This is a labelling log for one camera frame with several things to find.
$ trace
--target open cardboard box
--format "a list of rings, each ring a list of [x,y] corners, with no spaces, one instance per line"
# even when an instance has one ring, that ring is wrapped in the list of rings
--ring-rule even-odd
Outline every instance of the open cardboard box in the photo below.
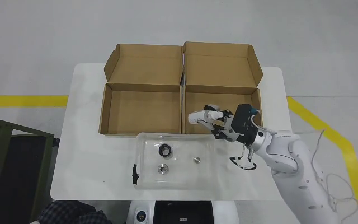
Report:
[[[181,133],[182,46],[118,44],[105,65],[102,134]]]
[[[185,42],[184,75],[183,133],[210,133],[202,125],[189,124],[187,120],[189,113],[208,104],[233,113],[239,104],[261,109],[257,85],[262,71],[249,44]],[[256,116],[255,122],[262,125],[262,118]]]

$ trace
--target yellow floor line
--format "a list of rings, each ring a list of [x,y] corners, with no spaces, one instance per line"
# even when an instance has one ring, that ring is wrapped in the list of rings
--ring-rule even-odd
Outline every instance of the yellow floor line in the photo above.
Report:
[[[344,136],[322,121],[319,117],[307,110],[292,97],[287,97],[289,109],[310,124],[313,128],[320,130],[326,129],[324,136],[341,149],[346,169],[351,180],[355,198],[358,198],[358,160],[354,152],[353,145]]]
[[[0,107],[64,107],[68,96],[0,96]]]

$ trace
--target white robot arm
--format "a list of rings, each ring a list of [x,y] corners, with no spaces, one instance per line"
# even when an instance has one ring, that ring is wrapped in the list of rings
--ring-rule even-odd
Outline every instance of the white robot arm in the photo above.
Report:
[[[238,141],[257,154],[271,168],[272,177],[288,207],[301,224],[338,224],[338,214],[322,187],[324,174],[312,160],[308,146],[292,132],[274,132],[258,127],[252,118],[257,110],[250,105],[239,105],[235,115],[207,105],[203,111],[189,115],[189,122],[209,128],[216,139]],[[223,126],[215,124],[221,120]]]

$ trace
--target rubber ring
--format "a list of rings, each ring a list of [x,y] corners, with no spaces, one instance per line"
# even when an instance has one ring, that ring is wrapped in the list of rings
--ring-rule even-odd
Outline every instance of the rubber ring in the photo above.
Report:
[[[168,154],[164,154],[164,151],[168,149],[169,150],[169,153]],[[163,158],[170,158],[170,156],[172,155],[173,153],[173,150],[172,148],[168,145],[168,144],[162,144],[160,147],[159,147],[159,155],[162,156]]]

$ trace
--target transparent tray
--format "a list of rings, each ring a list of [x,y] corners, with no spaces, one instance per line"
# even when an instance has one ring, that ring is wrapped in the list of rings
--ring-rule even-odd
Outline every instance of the transparent tray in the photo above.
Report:
[[[211,134],[140,133],[137,138],[136,162],[138,189],[209,190],[217,182],[214,167],[214,137]],[[172,148],[170,158],[159,154],[159,147]],[[158,167],[169,170],[161,174]]]

